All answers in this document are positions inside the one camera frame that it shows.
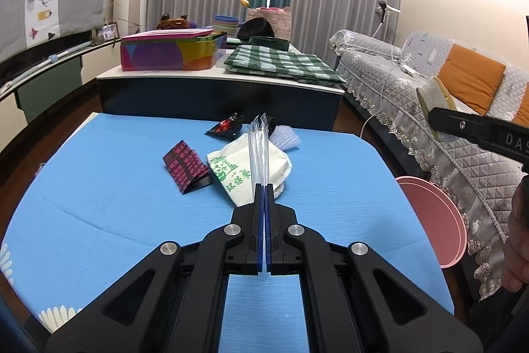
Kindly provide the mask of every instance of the orange cushion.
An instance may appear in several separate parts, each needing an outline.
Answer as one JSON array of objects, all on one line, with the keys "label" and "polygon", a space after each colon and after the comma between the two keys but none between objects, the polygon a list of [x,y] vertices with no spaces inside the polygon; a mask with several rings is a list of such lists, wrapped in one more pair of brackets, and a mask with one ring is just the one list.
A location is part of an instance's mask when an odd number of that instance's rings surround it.
[{"label": "orange cushion", "polygon": [[505,65],[454,44],[438,77],[448,92],[485,115],[503,78]]},{"label": "orange cushion", "polygon": [[520,126],[529,127],[529,84],[525,87],[522,103],[518,108],[518,112],[512,119],[512,122]]}]

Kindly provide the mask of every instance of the silver bolt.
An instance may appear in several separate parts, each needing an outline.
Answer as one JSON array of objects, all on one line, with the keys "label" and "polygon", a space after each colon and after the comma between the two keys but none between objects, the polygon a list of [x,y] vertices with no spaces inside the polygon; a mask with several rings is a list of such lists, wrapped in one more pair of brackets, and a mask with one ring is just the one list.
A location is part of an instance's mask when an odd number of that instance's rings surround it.
[{"label": "silver bolt", "polygon": [[165,242],[160,246],[162,254],[171,255],[175,254],[178,246],[174,242]]},{"label": "silver bolt", "polygon": [[301,225],[292,225],[288,227],[288,233],[295,237],[303,235],[305,233],[305,228]]},{"label": "silver bolt", "polygon": [[363,242],[355,242],[351,245],[351,251],[358,256],[363,256],[369,251],[369,249]]},{"label": "silver bolt", "polygon": [[235,224],[226,225],[224,226],[224,233],[230,236],[239,235],[241,233],[241,227]]}]

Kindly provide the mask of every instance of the plaid fabric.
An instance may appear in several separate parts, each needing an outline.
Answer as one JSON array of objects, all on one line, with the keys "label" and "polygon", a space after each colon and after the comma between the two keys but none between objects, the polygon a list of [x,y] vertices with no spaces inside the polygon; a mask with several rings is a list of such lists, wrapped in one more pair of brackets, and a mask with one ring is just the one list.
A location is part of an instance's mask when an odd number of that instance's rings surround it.
[{"label": "plaid fabric", "polygon": [[345,80],[312,54],[284,52],[257,45],[241,45],[225,60],[228,70],[293,79],[318,85],[342,84]]}]

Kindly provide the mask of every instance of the sofa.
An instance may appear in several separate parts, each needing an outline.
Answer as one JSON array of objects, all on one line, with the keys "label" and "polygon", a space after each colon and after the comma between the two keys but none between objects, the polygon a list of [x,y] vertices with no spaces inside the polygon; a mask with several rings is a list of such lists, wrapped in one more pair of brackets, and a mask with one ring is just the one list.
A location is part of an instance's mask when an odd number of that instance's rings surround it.
[{"label": "sofa", "polygon": [[[490,297],[501,286],[510,200],[523,173],[520,163],[464,139],[439,142],[432,136],[416,88],[437,74],[456,42],[418,31],[408,36],[401,49],[348,30],[337,32],[329,42],[338,56],[337,72],[346,79],[347,91],[360,106],[375,115],[371,122],[385,126],[386,133],[399,140],[421,170],[430,173],[430,181],[457,205],[467,227],[467,251],[477,265],[471,276],[480,283],[480,298]],[[472,50],[506,65],[487,115],[511,121],[529,74]],[[416,73],[411,76],[402,65]]]}]

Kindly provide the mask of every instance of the human hand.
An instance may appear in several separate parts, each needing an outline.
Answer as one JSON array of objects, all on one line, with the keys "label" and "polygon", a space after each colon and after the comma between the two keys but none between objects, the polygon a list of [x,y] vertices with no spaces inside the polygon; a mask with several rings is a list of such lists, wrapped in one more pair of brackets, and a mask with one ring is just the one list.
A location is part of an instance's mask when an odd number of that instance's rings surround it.
[{"label": "human hand", "polygon": [[525,199],[529,196],[524,196],[522,184],[519,184],[512,196],[509,239],[503,246],[502,285],[512,292],[519,291],[523,283],[529,283],[529,228],[523,219]]}]

